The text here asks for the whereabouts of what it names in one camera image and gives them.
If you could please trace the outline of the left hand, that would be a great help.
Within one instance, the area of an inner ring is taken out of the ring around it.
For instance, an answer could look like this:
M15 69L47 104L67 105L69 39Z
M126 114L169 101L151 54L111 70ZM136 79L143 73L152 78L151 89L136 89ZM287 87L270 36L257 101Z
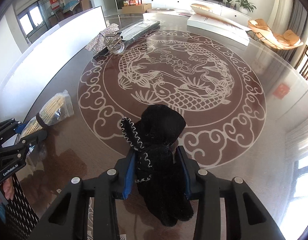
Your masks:
M13 179L9 177L3 183L3 191L5 194L6 200L13 200L14 198L14 186L13 186Z

